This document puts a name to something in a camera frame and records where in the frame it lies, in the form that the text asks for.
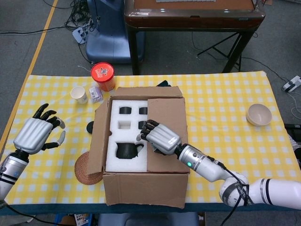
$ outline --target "woven coaster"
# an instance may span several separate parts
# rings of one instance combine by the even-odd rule
[[[103,173],[87,174],[89,152],[83,153],[75,162],[74,172],[76,179],[85,185],[94,185],[103,179]]]

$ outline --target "foam insert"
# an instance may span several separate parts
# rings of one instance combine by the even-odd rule
[[[121,107],[131,107],[131,114],[119,114]],[[136,141],[140,133],[138,123],[146,121],[146,114],[139,114],[139,108],[147,107],[147,100],[113,100],[111,109],[110,131],[105,171],[106,172],[146,172],[147,171],[147,142]],[[138,147],[138,156],[132,159],[116,157],[117,143],[143,144]]]

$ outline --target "white bowl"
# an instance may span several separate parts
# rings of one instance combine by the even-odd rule
[[[254,126],[265,126],[271,122],[272,113],[267,106],[254,104],[247,110],[246,119]]]

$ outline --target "table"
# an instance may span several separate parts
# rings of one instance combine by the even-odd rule
[[[189,142],[204,153],[223,162],[228,169],[258,178],[301,181],[301,172],[290,145],[271,86],[265,72],[116,76],[122,87],[155,86],[163,80],[178,85],[185,97]],[[88,90],[90,77],[31,75],[26,82],[4,156],[13,152],[13,140],[27,118],[43,103],[66,124],[66,139],[56,149],[30,156],[30,163],[6,198],[18,210],[30,214],[62,212],[168,212],[228,211],[218,190],[222,181],[209,183],[191,172],[185,209],[148,206],[106,206],[103,183],[86,186],[77,181],[74,163],[90,147],[91,135],[86,125],[94,119],[100,103],[79,105],[70,98],[72,87]],[[103,92],[107,98],[110,93]],[[273,114],[270,125],[254,127],[246,121],[249,105],[264,103]],[[48,141],[56,141],[61,129],[55,128]],[[238,210],[277,210],[268,205],[239,207]],[[1,215],[10,214],[2,209]]]
[[[125,0],[133,75],[139,75],[136,33],[139,31],[238,32],[223,73],[231,72],[253,33],[264,20],[261,0],[161,2]]]

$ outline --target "box flap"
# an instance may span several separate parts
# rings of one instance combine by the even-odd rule
[[[130,97],[132,100],[151,98],[181,98],[182,92],[174,87],[119,87],[112,95],[113,99]]]
[[[148,119],[160,122],[175,133],[182,143],[188,142],[185,99],[149,99]],[[154,153],[151,145],[147,146],[147,171],[149,172],[183,172],[188,173],[189,168],[177,160],[176,155],[162,155]]]
[[[118,203],[184,208],[188,174],[105,174],[107,205]]]
[[[93,124],[92,140],[87,164],[87,173],[101,172],[105,165],[104,150],[107,146],[107,119],[110,99],[105,100],[96,110]]]

